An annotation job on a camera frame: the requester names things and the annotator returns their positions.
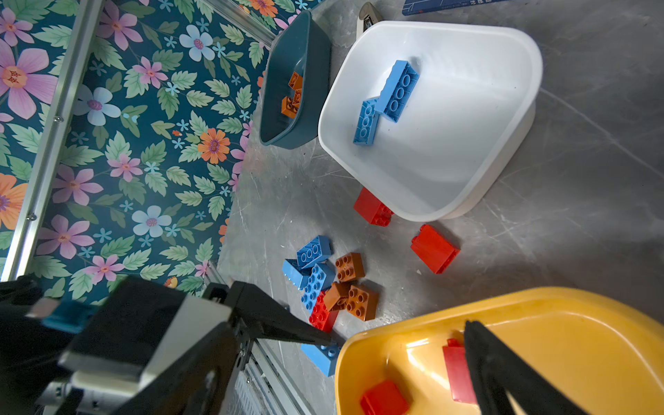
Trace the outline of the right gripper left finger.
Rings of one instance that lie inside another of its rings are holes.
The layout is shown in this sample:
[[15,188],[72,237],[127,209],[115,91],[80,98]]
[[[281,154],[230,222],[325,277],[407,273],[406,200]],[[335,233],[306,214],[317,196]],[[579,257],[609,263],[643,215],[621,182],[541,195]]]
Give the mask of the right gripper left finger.
[[202,297],[228,307],[231,310],[230,326],[235,331],[242,331],[249,339],[325,347],[337,345],[330,334],[293,316],[257,285],[240,281],[230,286],[210,284]]

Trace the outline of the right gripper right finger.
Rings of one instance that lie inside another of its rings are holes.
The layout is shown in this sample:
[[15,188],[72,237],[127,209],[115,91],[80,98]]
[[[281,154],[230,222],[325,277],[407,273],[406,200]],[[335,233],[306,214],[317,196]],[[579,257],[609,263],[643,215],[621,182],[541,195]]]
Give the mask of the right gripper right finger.
[[479,321],[464,327],[470,379],[482,414],[513,414],[515,401],[527,414],[583,414]]

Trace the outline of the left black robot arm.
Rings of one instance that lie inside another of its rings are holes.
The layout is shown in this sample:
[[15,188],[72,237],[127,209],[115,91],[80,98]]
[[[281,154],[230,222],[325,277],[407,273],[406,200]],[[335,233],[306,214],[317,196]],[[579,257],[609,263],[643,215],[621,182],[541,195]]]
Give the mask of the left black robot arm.
[[14,284],[1,303],[1,411],[216,414],[239,352],[225,304],[138,278],[100,306]]

